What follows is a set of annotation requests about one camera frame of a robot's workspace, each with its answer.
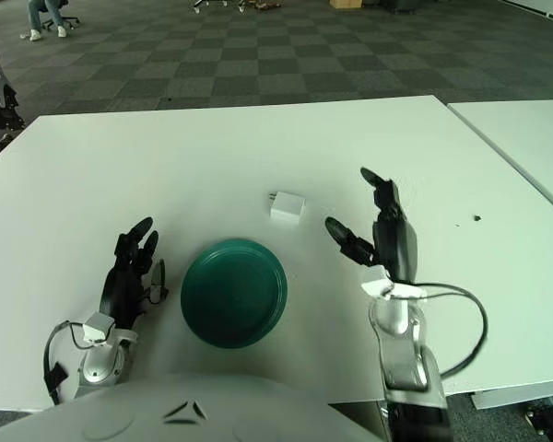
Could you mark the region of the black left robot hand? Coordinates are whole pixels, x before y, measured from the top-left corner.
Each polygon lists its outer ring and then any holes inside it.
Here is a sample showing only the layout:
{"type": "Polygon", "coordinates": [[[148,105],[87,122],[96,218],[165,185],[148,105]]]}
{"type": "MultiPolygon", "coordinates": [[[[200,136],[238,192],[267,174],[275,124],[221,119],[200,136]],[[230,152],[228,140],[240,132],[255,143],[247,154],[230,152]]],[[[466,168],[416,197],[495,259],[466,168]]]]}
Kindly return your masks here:
{"type": "Polygon", "coordinates": [[[152,226],[153,218],[145,217],[117,239],[115,262],[106,276],[99,309],[114,320],[117,329],[131,330],[147,312],[145,304],[156,306],[168,296],[165,262],[153,261],[159,233],[152,226]]]}

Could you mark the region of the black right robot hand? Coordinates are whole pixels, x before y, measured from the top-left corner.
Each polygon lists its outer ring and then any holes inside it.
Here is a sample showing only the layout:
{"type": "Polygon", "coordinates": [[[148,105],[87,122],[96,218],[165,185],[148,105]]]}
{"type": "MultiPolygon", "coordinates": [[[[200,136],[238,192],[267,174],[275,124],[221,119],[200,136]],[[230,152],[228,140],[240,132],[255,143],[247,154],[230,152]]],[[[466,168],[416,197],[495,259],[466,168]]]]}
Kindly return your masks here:
{"type": "Polygon", "coordinates": [[[373,188],[373,203],[379,209],[372,223],[373,241],[356,236],[335,218],[324,220],[325,228],[351,261],[372,267],[383,266],[394,282],[411,284],[418,268],[418,240],[401,205],[399,191],[392,180],[385,180],[367,168],[361,168],[362,178],[373,188]]]}

